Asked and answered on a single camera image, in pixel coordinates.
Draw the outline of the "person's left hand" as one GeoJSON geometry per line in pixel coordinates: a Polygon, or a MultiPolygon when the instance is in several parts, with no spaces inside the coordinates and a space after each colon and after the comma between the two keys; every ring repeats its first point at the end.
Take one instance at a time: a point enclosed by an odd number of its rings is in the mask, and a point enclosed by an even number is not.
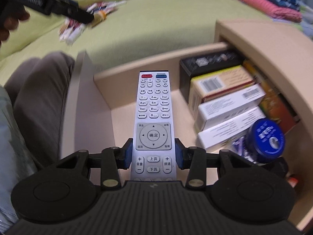
{"type": "Polygon", "coordinates": [[[29,12],[23,5],[1,2],[1,44],[10,37],[10,32],[19,27],[19,23],[30,19],[29,12]]]}

